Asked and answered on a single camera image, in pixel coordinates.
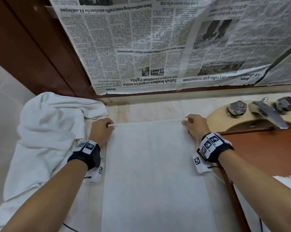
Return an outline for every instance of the marble countertop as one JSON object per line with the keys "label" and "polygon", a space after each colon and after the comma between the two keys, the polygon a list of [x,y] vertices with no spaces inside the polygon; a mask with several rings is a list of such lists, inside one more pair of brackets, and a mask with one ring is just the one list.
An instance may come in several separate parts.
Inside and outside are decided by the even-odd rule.
{"label": "marble countertop", "polygon": [[[152,103],[138,103],[129,105],[106,106],[109,118],[114,123],[159,121],[167,119],[185,118],[189,114],[200,114],[207,117],[210,113],[238,100],[242,101],[259,101],[263,97],[268,97],[269,101],[276,101],[285,96],[291,96],[289,93],[274,93],[247,96],[216,97],[189,100],[176,100]],[[87,120],[88,133],[91,129],[93,120]],[[102,148],[102,153],[106,155],[106,145]],[[217,229],[219,232],[241,231],[237,216],[233,210],[231,201],[225,187],[225,183],[219,179],[213,172],[204,176],[207,191],[211,201]],[[93,219],[94,231],[101,231],[101,214],[104,188],[104,174],[100,183],[91,184],[90,187],[90,213]]]}

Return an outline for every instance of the person's right arm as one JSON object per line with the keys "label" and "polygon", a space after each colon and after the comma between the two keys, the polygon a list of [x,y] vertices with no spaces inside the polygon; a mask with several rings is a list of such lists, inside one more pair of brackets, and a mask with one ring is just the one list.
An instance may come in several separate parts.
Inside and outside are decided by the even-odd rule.
{"label": "person's right arm", "polygon": [[[200,115],[191,114],[187,118],[188,121],[182,121],[182,124],[199,140],[211,132],[207,120]],[[271,232],[291,232],[289,187],[251,165],[233,150],[222,152],[218,160],[228,177]]]}

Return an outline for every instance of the faucet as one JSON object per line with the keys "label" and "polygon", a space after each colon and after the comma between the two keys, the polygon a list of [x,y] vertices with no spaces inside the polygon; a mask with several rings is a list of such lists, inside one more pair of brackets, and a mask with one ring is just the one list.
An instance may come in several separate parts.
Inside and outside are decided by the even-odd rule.
{"label": "faucet", "polygon": [[274,108],[264,103],[267,100],[268,98],[263,98],[261,101],[251,102],[248,105],[250,112],[260,114],[281,130],[288,129],[288,125],[280,114]]}

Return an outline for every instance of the white tiled wall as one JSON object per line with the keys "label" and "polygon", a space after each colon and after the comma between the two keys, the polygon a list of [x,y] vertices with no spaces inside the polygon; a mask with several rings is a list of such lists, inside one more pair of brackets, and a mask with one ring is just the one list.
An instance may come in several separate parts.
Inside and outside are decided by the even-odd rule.
{"label": "white tiled wall", "polygon": [[9,164],[19,140],[20,113],[33,97],[31,91],[0,66],[0,205]]}

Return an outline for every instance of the newspaper page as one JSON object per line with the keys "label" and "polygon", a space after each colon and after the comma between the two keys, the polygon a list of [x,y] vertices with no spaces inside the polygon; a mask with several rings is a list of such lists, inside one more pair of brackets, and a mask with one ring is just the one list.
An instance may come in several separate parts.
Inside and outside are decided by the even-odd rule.
{"label": "newspaper page", "polygon": [[271,69],[255,86],[291,84],[291,54]]}
{"label": "newspaper page", "polygon": [[291,0],[50,0],[98,95],[255,83]]}

